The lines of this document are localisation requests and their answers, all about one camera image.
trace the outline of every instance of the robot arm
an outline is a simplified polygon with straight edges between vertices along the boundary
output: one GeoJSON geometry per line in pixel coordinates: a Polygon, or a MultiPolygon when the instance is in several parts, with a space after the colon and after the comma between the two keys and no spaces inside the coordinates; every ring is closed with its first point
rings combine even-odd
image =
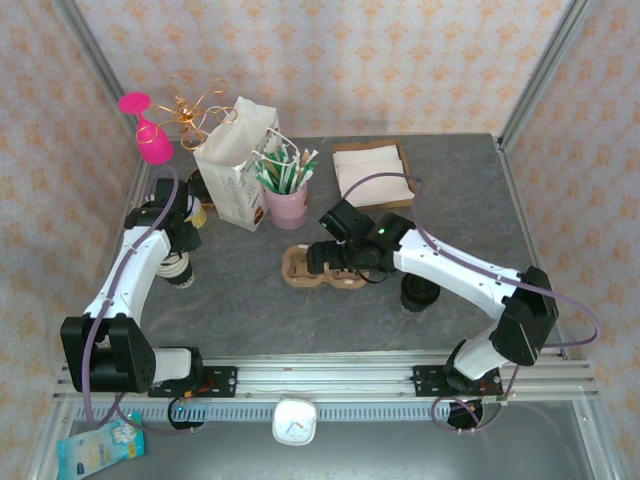
{"type": "MultiPolygon", "coordinates": [[[[127,216],[120,253],[100,293],[82,317],[68,317],[61,327],[69,371],[78,391],[81,391],[82,355],[88,331],[107,298],[125,254],[158,218],[171,188],[171,180],[159,180],[155,200],[127,216]]],[[[91,391],[145,392],[152,384],[166,380],[187,379],[188,382],[194,368],[201,363],[197,349],[151,348],[140,330],[142,308],[156,273],[178,287],[188,286],[193,280],[187,252],[200,246],[200,238],[193,225],[185,222],[188,215],[187,186],[180,182],[165,220],[137,248],[119,276],[112,303],[92,347],[91,391]]]]}
{"type": "Polygon", "coordinates": [[[387,213],[377,223],[346,200],[327,212],[320,223],[337,242],[319,242],[307,253],[312,274],[330,269],[356,272],[399,270],[442,286],[478,306],[495,323],[474,339],[454,349],[445,373],[449,387],[460,393],[473,390],[487,372],[507,363],[533,365],[558,317],[555,301],[523,288],[471,271],[441,255],[445,250],[502,279],[550,290],[547,275],[529,267],[525,273],[493,265],[435,240],[424,242],[413,222],[387,213]]]}

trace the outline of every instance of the black roller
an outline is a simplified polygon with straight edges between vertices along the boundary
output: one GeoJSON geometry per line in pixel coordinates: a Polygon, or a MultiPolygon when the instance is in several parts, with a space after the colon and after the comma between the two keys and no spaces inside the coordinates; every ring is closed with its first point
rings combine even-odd
{"type": "Polygon", "coordinates": [[[410,312],[421,312],[440,296],[440,286],[429,280],[406,274],[400,285],[400,301],[410,312]]]}
{"type": "MultiPolygon", "coordinates": [[[[484,409],[482,408],[482,403],[480,401],[470,401],[465,402],[473,413],[476,414],[478,420],[482,421],[482,416],[484,414],[484,409]]],[[[459,406],[456,403],[451,404],[452,410],[449,414],[449,418],[447,419],[447,423],[451,425],[453,428],[460,428],[462,430],[471,430],[472,428],[477,428],[478,424],[473,419],[473,417],[467,412],[464,407],[459,406]]]]}

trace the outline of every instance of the clock face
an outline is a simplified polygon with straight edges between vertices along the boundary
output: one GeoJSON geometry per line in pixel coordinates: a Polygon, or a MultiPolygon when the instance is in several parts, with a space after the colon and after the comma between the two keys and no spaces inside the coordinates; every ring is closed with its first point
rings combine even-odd
{"type": "Polygon", "coordinates": [[[273,436],[285,445],[306,445],[316,434],[316,407],[306,400],[285,399],[273,415],[273,436]]]}

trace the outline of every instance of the pink glass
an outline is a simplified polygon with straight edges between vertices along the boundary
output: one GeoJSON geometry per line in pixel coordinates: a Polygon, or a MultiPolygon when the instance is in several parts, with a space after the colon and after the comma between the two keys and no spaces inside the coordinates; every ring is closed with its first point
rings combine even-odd
{"type": "Polygon", "coordinates": [[[269,203],[271,221],[283,230],[295,230],[307,221],[307,185],[299,192],[290,195],[279,195],[268,188],[263,188],[269,203]]]}
{"type": "Polygon", "coordinates": [[[150,106],[151,97],[144,92],[127,93],[118,102],[118,108],[122,113],[138,115],[136,143],[142,158],[151,165],[160,165],[173,157],[173,145],[162,128],[142,115],[150,106]]]}

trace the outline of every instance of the metal frame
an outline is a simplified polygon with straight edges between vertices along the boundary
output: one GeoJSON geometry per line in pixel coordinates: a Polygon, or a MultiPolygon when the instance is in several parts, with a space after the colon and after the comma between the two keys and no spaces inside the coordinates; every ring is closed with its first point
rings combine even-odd
{"type": "Polygon", "coordinates": [[[573,0],[567,8],[499,137],[502,150],[515,144],[540,95],[553,79],[556,67],[571,47],[584,19],[595,3],[596,0],[573,0]]]}
{"type": "MultiPolygon", "coordinates": [[[[522,202],[518,195],[513,173],[509,163],[507,151],[504,149],[504,145],[500,144],[498,139],[494,139],[496,143],[496,150],[500,157],[500,163],[504,171],[509,191],[511,192],[511,198],[520,220],[520,226],[529,248],[529,254],[531,255],[532,263],[544,270],[542,260],[537,249],[537,240],[535,233],[529,227],[530,221],[526,210],[522,207],[522,202]]],[[[564,327],[562,321],[556,322],[554,327],[560,340],[566,342],[569,340],[569,335],[564,327]]],[[[570,349],[561,349],[562,357],[566,360],[572,358],[570,349]]],[[[573,408],[580,425],[580,433],[587,450],[589,462],[595,475],[595,478],[603,479],[624,479],[624,473],[622,464],[620,462],[620,456],[615,447],[613,435],[608,428],[608,420],[606,412],[602,405],[597,402],[587,402],[584,399],[577,399],[573,401],[573,408]]]]}
{"type": "MultiPolygon", "coordinates": [[[[114,105],[124,95],[124,90],[107,61],[102,49],[98,45],[96,37],[89,28],[87,21],[78,7],[75,0],[53,0],[58,7],[58,11],[67,25],[78,39],[86,59],[89,61],[99,80],[102,82],[105,91],[113,101],[114,105]]],[[[122,119],[131,131],[136,131],[136,123],[131,115],[122,115],[122,119]]]]}
{"type": "MultiPolygon", "coordinates": [[[[317,355],[256,355],[205,359],[205,365],[235,365],[238,367],[238,387],[235,399],[195,399],[198,405],[210,405],[217,410],[275,404],[286,396],[306,398],[330,408],[332,404],[347,404],[355,408],[367,404],[392,408],[424,409],[427,399],[415,396],[414,365],[442,365],[449,356],[447,350],[413,352],[340,353],[317,355]]],[[[503,382],[511,379],[514,365],[500,369],[503,382]]],[[[93,394],[96,408],[104,408],[113,400],[111,394],[93,394]]],[[[575,401],[589,404],[598,391],[588,361],[566,360],[557,349],[542,352],[534,367],[521,369],[515,380],[509,402],[575,401]]],[[[53,410],[42,431],[29,479],[54,478],[57,468],[56,442],[71,431],[82,395],[75,391],[68,369],[63,368],[56,385],[53,410]]],[[[485,403],[505,403],[502,398],[485,397],[485,403]]],[[[169,399],[149,398],[132,394],[123,407],[150,408],[168,406],[169,399]]],[[[233,421],[255,421],[237,418],[233,421]]],[[[615,476],[598,476],[615,479],[615,476]]]]}
{"type": "MultiPolygon", "coordinates": [[[[295,395],[314,402],[424,402],[416,397],[414,365],[444,365],[447,350],[372,352],[318,355],[276,355],[205,359],[205,365],[238,367],[236,401],[271,402],[295,395]]],[[[515,366],[500,369],[503,382],[511,380],[515,366]]],[[[545,350],[534,367],[521,369],[509,401],[552,401],[597,398],[598,391],[586,360],[564,360],[557,349],[545,350]]],[[[93,394],[96,402],[110,402],[112,394],[93,394]]],[[[146,395],[132,397],[145,402],[166,402],[146,395]]],[[[64,368],[56,385],[55,401],[81,401],[69,371],[64,368]]],[[[495,396],[485,403],[501,402],[495,396]]],[[[206,399],[204,402],[228,402],[206,399]]]]}

